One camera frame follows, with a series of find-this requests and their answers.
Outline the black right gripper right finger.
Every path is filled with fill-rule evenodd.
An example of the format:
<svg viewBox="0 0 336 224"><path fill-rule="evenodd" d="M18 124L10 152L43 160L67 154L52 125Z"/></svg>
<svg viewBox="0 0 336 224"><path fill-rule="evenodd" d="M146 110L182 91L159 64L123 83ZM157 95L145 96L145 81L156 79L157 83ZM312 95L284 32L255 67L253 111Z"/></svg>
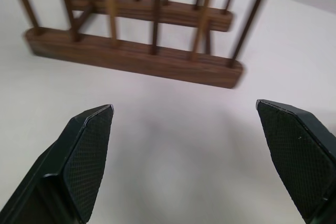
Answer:
<svg viewBox="0 0 336 224"><path fill-rule="evenodd" d="M259 99L273 165L305 223L335 223L335 136L310 112Z"/></svg>

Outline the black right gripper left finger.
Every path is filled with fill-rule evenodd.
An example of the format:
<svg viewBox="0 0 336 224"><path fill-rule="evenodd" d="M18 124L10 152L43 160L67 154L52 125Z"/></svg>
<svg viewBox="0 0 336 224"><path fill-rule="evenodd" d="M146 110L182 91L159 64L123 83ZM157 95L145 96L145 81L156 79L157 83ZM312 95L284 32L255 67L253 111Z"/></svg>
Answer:
<svg viewBox="0 0 336 224"><path fill-rule="evenodd" d="M104 175L114 108L83 111L38 156L1 210L1 223L88 223Z"/></svg>

